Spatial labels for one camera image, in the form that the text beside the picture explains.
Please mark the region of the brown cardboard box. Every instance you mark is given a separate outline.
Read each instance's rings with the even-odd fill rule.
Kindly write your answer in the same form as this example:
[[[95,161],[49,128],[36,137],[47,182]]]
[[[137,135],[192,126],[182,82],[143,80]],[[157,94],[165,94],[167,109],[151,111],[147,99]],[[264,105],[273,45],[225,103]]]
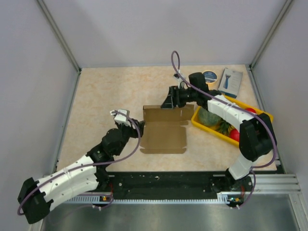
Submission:
[[[145,105],[145,121],[140,151],[144,154],[183,154],[187,150],[186,126],[194,114],[194,105],[162,109]]]

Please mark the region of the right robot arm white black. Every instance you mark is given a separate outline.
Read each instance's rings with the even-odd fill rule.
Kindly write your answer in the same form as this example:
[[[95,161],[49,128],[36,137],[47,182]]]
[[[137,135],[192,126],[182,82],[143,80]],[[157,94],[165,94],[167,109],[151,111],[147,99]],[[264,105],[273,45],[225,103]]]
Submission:
[[[260,157],[273,151],[277,155],[277,141],[270,117],[266,113],[251,113],[230,102],[217,90],[210,90],[201,72],[185,78],[177,70],[174,77],[182,85],[170,86],[168,95],[162,103],[162,109],[182,108],[186,103],[195,102],[239,131],[239,149],[241,154],[235,163],[226,170],[224,184],[229,190],[237,190]]]

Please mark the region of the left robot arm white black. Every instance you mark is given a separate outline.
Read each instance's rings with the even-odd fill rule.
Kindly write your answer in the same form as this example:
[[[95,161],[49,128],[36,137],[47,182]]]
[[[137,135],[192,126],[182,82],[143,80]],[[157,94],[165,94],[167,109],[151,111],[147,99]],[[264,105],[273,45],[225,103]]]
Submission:
[[[106,168],[118,160],[128,141],[141,141],[145,121],[130,119],[107,131],[101,142],[77,161],[49,176],[24,181],[17,197],[17,214],[25,216],[29,224],[44,219],[60,204],[86,192],[104,191],[109,186]]]

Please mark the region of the blue razor retail box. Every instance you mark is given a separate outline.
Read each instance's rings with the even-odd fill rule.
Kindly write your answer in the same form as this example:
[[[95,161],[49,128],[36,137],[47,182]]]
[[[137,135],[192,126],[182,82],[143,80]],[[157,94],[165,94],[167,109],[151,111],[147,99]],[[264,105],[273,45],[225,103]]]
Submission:
[[[225,68],[219,83],[218,91],[231,98],[237,98],[243,73]]]

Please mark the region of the green round melon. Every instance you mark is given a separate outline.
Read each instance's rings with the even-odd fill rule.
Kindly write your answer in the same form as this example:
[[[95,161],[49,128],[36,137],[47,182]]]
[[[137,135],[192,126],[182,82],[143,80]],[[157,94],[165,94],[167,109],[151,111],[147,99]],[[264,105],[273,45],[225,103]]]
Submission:
[[[222,121],[222,118],[220,116],[211,113],[204,108],[199,109],[198,119],[202,125],[207,127],[216,126]]]

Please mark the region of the yellow masking tape roll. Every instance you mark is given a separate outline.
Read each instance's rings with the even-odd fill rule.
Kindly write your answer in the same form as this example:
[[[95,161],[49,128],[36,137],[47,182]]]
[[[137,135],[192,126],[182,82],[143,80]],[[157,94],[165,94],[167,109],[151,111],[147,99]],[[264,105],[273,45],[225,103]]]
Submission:
[[[218,76],[214,71],[206,70],[203,72],[205,82],[208,85],[213,85],[217,82]]]

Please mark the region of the toy pineapple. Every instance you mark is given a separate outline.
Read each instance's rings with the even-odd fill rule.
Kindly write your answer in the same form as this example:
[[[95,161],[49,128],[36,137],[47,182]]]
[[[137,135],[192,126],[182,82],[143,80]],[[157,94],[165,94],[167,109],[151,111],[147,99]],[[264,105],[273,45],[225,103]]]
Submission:
[[[230,131],[233,130],[233,129],[235,129],[234,126],[232,126],[230,123],[228,123],[227,121],[222,119],[218,123],[218,127],[217,127],[216,131],[219,132],[220,134],[229,136]]]

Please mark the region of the yellow plastic bin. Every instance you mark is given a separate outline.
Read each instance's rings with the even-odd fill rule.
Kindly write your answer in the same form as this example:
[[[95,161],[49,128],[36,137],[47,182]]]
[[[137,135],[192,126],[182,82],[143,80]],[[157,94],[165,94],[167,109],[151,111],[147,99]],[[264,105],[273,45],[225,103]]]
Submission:
[[[274,116],[272,114],[268,113],[268,112],[262,111],[261,109],[253,107],[251,105],[248,105],[248,104],[246,104],[244,102],[241,102],[241,101],[239,101],[237,99],[234,99],[234,98],[231,98],[229,96],[225,96],[225,97],[230,102],[237,104],[239,107],[241,107],[243,109],[253,108],[258,115],[262,114],[262,113],[266,113],[269,116],[269,118],[271,120],[271,123],[274,120]],[[203,125],[200,122],[199,117],[198,117],[198,113],[199,113],[200,109],[201,109],[201,107],[197,106],[197,108],[196,108],[196,110],[195,110],[195,112],[194,112],[194,114],[193,114],[193,116],[191,118],[191,123],[193,124],[193,126],[197,127],[200,130],[203,130],[205,132],[211,133],[212,135],[217,136],[218,138],[220,138],[220,139],[222,139],[222,140],[224,140],[224,141],[226,141],[226,142],[228,142],[228,143],[230,143],[230,144],[232,144],[232,145],[234,145],[236,147],[239,147],[239,142],[238,141],[230,138],[229,135],[225,135],[225,134],[222,134],[222,133],[218,132],[218,128],[219,128],[218,124],[216,124],[215,126],[211,126],[211,127],[207,127],[207,126]]]

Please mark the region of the red apple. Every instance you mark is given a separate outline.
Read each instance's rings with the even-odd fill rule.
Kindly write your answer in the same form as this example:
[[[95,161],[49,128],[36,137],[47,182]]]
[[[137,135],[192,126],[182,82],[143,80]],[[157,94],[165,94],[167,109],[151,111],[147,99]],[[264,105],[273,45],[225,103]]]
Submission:
[[[229,137],[237,142],[240,140],[240,133],[237,129],[233,129],[230,131]]]

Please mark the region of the red tomato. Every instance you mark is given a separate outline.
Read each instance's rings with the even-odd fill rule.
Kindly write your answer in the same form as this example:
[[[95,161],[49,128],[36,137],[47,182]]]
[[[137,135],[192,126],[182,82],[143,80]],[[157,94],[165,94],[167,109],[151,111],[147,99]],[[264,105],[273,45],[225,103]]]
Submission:
[[[251,112],[251,113],[254,113],[254,114],[257,113],[256,110],[253,109],[253,108],[246,108],[246,110],[249,111],[249,112]]]

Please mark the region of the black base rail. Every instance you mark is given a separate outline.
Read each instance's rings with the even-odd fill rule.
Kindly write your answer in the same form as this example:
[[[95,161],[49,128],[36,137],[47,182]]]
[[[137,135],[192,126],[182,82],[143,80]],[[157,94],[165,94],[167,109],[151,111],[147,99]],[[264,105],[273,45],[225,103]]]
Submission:
[[[94,190],[112,193],[117,200],[215,199],[217,193],[248,194],[252,180],[234,181],[223,172],[109,172],[109,178]]]

